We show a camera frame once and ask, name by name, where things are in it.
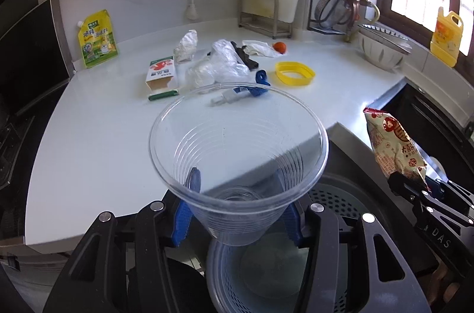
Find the red white snack wrapper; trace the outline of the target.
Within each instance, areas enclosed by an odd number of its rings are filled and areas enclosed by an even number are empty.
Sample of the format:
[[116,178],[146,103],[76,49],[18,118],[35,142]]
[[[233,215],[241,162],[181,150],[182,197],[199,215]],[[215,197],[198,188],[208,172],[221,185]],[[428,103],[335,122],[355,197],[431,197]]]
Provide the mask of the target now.
[[403,126],[391,114],[375,108],[365,108],[369,139],[375,161],[389,178],[393,173],[429,190],[426,183],[427,163]]

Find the clear plastic cup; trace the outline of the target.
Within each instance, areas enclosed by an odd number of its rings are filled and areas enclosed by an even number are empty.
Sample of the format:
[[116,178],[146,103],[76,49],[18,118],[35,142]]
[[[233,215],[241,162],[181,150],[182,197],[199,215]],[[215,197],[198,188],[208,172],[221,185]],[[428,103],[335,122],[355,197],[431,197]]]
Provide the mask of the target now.
[[[153,123],[149,152],[168,190],[185,201],[211,236],[225,245],[256,242],[286,206],[321,177],[329,139],[319,117],[295,96],[272,86],[260,97],[212,106],[224,91],[256,83],[194,89],[168,105]],[[201,190],[185,187],[191,169]],[[281,168],[286,192],[274,195]]]

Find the red white milk carton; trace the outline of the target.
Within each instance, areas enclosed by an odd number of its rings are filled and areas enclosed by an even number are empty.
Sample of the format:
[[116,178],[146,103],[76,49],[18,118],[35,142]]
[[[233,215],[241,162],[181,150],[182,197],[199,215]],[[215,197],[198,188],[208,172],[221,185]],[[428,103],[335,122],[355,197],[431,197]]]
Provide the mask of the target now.
[[149,64],[145,83],[152,95],[176,92],[179,88],[174,57],[153,60]]

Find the clear plastic bag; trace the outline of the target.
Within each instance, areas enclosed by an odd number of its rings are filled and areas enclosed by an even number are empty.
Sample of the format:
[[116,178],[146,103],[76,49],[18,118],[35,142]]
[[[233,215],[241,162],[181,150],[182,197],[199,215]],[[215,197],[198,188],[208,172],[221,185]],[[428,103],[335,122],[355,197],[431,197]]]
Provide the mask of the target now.
[[226,39],[213,42],[210,54],[185,72],[185,83],[190,89],[220,83],[247,82],[250,79],[250,69]]

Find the white tissue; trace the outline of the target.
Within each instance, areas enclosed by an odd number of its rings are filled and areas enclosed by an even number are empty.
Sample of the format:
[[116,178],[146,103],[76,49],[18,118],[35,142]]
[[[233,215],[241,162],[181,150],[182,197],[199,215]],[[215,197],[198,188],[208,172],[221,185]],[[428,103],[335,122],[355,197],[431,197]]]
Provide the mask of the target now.
[[268,58],[277,58],[277,57],[282,56],[280,52],[275,50],[269,44],[262,41],[244,40],[242,44],[243,44],[243,50],[249,56],[264,56]]

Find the black kitchen sink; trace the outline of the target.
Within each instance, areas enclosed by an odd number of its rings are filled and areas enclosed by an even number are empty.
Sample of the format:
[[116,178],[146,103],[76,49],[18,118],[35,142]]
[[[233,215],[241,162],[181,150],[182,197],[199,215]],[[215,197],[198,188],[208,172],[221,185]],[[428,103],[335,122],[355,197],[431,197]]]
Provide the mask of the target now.
[[425,91],[402,80],[368,105],[401,122],[420,148],[435,158],[447,178],[473,191],[473,122],[460,126]]

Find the grey perforated trash bin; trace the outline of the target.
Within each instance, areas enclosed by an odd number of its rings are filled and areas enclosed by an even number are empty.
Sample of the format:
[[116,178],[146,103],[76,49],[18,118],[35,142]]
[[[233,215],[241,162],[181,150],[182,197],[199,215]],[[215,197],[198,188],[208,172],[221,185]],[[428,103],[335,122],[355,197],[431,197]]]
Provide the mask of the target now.
[[[360,218],[373,213],[386,220],[378,201],[380,194],[368,178],[347,179],[325,174],[308,196],[311,202],[340,217]],[[296,246],[289,239],[281,217],[250,245],[211,242],[206,281],[217,312],[293,312],[308,249]]]

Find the green white pen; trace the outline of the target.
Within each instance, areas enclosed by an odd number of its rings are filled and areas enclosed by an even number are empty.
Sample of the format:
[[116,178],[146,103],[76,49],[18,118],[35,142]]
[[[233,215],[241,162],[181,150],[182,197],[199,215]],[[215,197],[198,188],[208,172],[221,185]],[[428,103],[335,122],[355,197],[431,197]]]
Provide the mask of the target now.
[[148,96],[149,101],[160,100],[168,97],[178,96],[179,92],[176,89],[165,91],[165,92],[152,92]]

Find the yellow plastic lid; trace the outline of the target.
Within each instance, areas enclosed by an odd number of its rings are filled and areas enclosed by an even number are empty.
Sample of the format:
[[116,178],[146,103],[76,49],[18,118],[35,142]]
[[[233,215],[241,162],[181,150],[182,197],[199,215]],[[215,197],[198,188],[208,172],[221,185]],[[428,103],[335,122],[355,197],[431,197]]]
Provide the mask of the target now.
[[316,72],[300,62],[282,61],[275,64],[275,75],[283,84],[299,87],[311,84]]

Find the black cloth rag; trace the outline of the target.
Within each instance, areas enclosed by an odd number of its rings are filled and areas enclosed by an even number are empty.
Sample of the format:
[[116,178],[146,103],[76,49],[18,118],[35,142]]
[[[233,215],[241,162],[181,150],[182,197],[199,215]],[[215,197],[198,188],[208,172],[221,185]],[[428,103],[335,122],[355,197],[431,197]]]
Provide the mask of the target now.
[[254,71],[259,67],[259,64],[256,61],[252,60],[250,56],[244,51],[244,48],[245,48],[244,46],[239,48],[236,42],[234,41],[231,41],[231,44],[233,48],[235,49],[238,57],[241,59],[243,64],[245,64],[248,67],[250,71]]

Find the small orange tomato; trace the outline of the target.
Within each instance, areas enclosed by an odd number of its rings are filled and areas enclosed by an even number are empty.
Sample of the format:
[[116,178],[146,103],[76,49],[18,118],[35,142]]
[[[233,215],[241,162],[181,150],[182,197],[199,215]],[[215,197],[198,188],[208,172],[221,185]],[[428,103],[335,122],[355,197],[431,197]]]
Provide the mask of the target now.
[[280,54],[285,54],[287,52],[287,45],[284,42],[276,42],[272,47]]

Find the crumpled white checked paper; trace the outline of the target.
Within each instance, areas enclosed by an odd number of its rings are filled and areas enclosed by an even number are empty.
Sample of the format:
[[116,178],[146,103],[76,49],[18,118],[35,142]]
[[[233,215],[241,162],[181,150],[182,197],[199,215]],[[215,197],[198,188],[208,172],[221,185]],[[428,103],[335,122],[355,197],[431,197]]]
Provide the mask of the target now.
[[194,29],[189,30],[174,48],[174,60],[178,64],[191,61],[197,51],[198,34]]

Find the steel pot lid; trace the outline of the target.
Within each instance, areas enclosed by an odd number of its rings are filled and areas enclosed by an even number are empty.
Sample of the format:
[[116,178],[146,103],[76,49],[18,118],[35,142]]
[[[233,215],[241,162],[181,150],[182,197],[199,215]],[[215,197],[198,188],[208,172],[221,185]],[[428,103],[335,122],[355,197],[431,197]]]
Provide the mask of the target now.
[[374,10],[370,23],[378,21],[380,10],[372,0],[319,0],[314,9],[313,22],[317,28],[325,31],[338,31],[339,28],[350,30],[361,21],[362,7]]

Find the steel cutting board rack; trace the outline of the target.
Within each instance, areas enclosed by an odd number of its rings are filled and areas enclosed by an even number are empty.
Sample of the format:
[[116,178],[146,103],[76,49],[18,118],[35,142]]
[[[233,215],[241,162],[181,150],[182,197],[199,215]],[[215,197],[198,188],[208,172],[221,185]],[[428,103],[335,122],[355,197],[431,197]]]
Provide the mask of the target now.
[[244,0],[238,0],[239,28],[257,32],[271,39],[291,39],[293,25],[280,20],[280,1],[272,0],[272,8],[244,8]]

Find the yellow seasoning pouch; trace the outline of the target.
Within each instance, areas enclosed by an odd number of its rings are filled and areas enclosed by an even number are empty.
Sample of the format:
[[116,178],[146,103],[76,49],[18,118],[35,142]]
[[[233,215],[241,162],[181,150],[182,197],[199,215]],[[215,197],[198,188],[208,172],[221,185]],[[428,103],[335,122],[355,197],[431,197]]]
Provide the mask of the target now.
[[101,10],[77,23],[78,41],[85,68],[92,68],[118,56],[113,25],[107,10]]

